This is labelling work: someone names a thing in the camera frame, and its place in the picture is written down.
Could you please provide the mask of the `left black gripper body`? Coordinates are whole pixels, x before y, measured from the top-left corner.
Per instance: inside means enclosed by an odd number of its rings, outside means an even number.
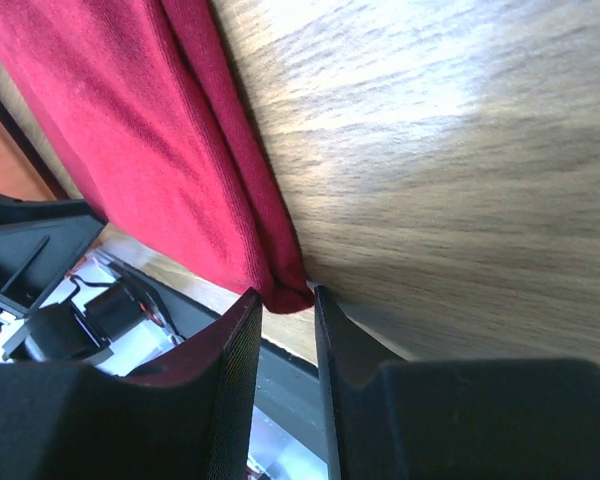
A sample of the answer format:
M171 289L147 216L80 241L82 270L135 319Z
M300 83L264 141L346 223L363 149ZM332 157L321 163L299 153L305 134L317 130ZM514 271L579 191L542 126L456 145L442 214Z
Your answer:
M0 194L0 310L24 317L39 308L105 226L83 200Z

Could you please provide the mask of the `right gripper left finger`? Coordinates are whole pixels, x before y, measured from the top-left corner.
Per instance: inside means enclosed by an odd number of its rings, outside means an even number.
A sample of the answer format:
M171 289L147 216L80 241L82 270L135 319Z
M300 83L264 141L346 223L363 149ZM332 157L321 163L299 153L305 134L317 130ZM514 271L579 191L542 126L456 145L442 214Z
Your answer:
M83 362L0 364L0 479L243 479L262 301L124 377Z

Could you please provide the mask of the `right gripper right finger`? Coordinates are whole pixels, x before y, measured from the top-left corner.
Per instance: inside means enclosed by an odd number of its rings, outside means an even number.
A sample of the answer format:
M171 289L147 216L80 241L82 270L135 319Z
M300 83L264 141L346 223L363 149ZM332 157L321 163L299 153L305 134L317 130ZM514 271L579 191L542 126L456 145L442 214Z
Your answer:
M600 479L600 366L409 362L316 287L333 479Z

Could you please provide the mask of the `red t shirt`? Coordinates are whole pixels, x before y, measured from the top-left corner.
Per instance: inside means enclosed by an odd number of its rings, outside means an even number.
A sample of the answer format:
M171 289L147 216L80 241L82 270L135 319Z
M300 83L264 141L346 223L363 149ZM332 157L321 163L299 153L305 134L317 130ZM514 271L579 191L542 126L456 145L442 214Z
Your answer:
M0 1L0 62L88 203L277 314L313 295L205 1Z

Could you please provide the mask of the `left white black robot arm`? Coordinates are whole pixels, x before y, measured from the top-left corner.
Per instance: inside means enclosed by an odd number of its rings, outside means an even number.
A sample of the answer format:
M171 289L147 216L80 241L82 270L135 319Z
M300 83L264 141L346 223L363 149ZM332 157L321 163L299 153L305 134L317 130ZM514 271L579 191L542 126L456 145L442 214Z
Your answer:
M6 359L91 360L144 320L173 345L183 342L147 281L119 267L105 282L74 273L104 226L83 200L0 194L0 329L5 313L24 322L4 347Z

